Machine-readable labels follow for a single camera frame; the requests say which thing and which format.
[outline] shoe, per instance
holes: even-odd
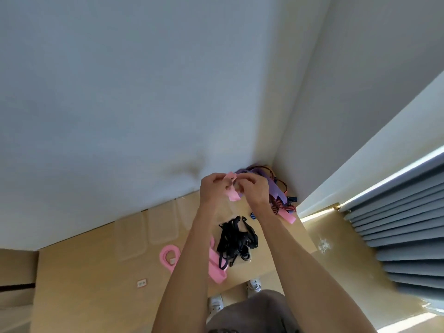
[[[248,298],[254,296],[256,293],[262,291],[261,279],[251,279],[247,282]]]
[[[210,321],[213,316],[218,313],[221,309],[223,309],[223,300],[220,294],[216,294],[215,296],[208,299],[208,311],[210,315],[207,318],[207,323]]]

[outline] person's right hand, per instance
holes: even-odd
[[[234,184],[235,189],[245,194],[247,202],[254,214],[270,208],[268,180],[253,173],[238,174]]]

